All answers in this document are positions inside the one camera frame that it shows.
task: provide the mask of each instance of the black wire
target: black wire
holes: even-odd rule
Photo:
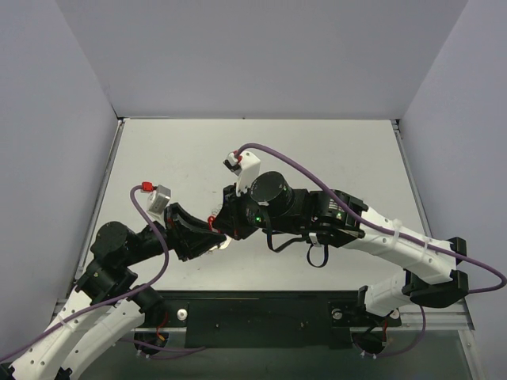
[[[311,251],[312,248],[314,248],[313,244],[310,245],[310,248],[308,249],[308,252],[307,252],[307,261],[308,261],[308,264],[311,265],[314,268],[324,268],[326,266],[326,264],[327,264],[327,261],[330,258],[330,249],[329,249],[329,246],[328,245],[324,245],[324,260],[322,261],[322,264],[320,264],[320,265],[315,265],[314,263],[311,262],[310,251]]]
[[[391,314],[393,314],[393,313],[394,313],[394,310],[392,310],[392,311],[391,311],[388,315],[386,315],[386,316],[384,317],[384,319],[383,319],[383,322],[385,323],[385,321],[387,321],[387,319],[388,319],[388,318],[391,316]],[[385,343],[383,339],[379,338],[377,335],[375,335],[375,334],[372,332],[372,331],[373,331],[373,329],[374,329],[375,327],[380,327],[380,326],[382,326],[382,325],[383,325],[383,323],[382,323],[382,324],[380,324],[380,323],[378,323],[378,322],[375,322],[375,323],[376,323],[376,325],[371,326],[368,330],[365,330],[365,331],[363,331],[363,332],[358,333],[357,338],[356,338],[356,343],[357,343],[357,345],[358,345],[359,347],[360,347],[360,342],[361,342],[361,340],[362,340],[362,339],[364,339],[364,337],[365,337],[365,336],[367,336],[367,335],[369,335],[369,336],[373,336],[375,339],[379,340],[379,341],[380,341],[380,343]]]
[[[268,243],[268,248],[271,249],[273,252],[280,253],[292,243],[306,241],[305,237],[294,237],[293,239],[287,240],[280,247],[273,248],[273,228],[271,227],[271,220],[269,219],[268,211],[265,209],[265,207],[261,207],[261,213],[262,213],[262,216],[264,217],[264,220],[266,223],[266,228],[263,229],[263,232],[265,232],[265,234],[266,234],[266,241]]]
[[[268,231],[267,231],[267,229],[266,229],[266,228],[263,228],[263,229],[262,229],[262,232],[263,232],[264,234],[267,234],[267,233],[268,233]],[[282,232],[282,231],[271,231],[271,235],[281,235],[281,234],[285,234],[285,232]]]
[[[374,332],[372,331],[375,327],[379,327],[379,326],[372,326],[371,328],[369,328],[368,330],[365,330],[363,332],[352,332],[352,334],[356,334],[357,337],[351,341],[347,341],[347,342],[343,342],[343,343],[347,343],[347,344],[354,344],[354,343],[357,343],[360,345],[360,342],[363,341],[363,339],[366,337],[366,336],[372,336],[374,337],[375,339],[377,339],[380,343],[383,343],[383,340],[380,339],[377,335],[374,334]]]

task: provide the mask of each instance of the red cable connector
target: red cable connector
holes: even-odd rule
[[[143,186],[143,192],[153,192],[154,186],[151,182],[142,182],[141,186]]]
[[[208,226],[209,230],[213,231],[213,222],[215,221],[215,217],[213,215],[208,217]]]
[[[234,152],[232,152],[234,154],[234,157],[238,160],[237,163],[241,162],[241,160],[243,159],[243,156],[242,155],[239,155],[238,157],[236,157],[236,154],[238,154],[238,151],[235,150]]]

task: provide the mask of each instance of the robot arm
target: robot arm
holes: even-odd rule
[[[263,230],[269,248],[276,252],[292,242],[305,241],[311,245],[359,249],[402,267],[393,278],[359,289],[357,313],[385,317],[409,303],[446,307],[467,295],[467,275],[456,270],[455,258],[399,239],[398,235],[408,234],[466,255],[463,239],[428,239],[403,227],[398,220],[384,218],[361,200],[334,190],[334,194],[363,219],[396,232],[394,236],[380,234],[358,223],[324,192],[292,189],[277,172],[259,176],[260,160],[251,152],[245,151],[239,158],[229,154],[224,163],[238,180],[223,190],[223,206],[212,225],[192,217],[178,203],[167,206],[169,189],[162,186],[150,189],[147,210],[158,220],[156,227],[180,260],[191,260],[210,250],[225,248],[231,238],[242,240]],[[274,249],[273,234],[300,237]],[[128,266],[161,254],[162,246],[149,226],[135,234],[119,222],[109,222],[99,229],[91,251],[93,261],[77,282],[61,312],[64,314],[51,325],[72,314],[73,310],[126,293],[137,278]],[[12,378],[52,380],[56,374],[70,376],[65,373],[67,369],[75,371],[72,378],[77,378],[120,336],[164,312],[162,297],[150,287],[132,300],[123,301],[93,327],[108,309],[85,313],[76,319],[76,326],[64,325],[34,344],[13,363]]]
[[[213,223],[225,234],[241,240],[263,229],[270,248],[272,233],[296,234],[312,245],[358,249],[403,269],[390,279],[360,289],[358,301],[366,312],[384,317],[410,303],[443,308],[468,294],[467,274],[456,270],[459,260],[428,249],[430,244],[466,256],[463,239],[430,239],[397,219],[383,217],[361,200],[334,190],[362,219],[395,232],[394,236],[379,233],[358,223],[324,192],[292,189],[277,172],[257,177],[260,161],[248,151],[238,158],[235,153],[229,154],[224,164],[238,176],[235,187],[224,189],[223,208]],[[426,246],[401,239],[400,233],[425,241]]]

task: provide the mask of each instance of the screw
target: screw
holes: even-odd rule
[[[180,321],[184,321],[187,319],[187,316],[189,315],[189,312],[185,309],[179,309],[176,313],[177,319]]]
[[[343,317],[343,313],[340,309],[333,309],[333,311],[331,311],[331,316],[333,319],[339,320],[341,317]]]

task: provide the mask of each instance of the white wall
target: white wall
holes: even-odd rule
[[[54,0],[0,2],[0,355],[70,283],[116,117]]]
[[[432,232],[507,272],[507,2],[470,0],[402,118]],[[472,287],[495,283],[465,267]],[[507,291],[467,298],[492,378],[505,378]]]
[[[467,0],[57,0],[120,116],[399,118]]]

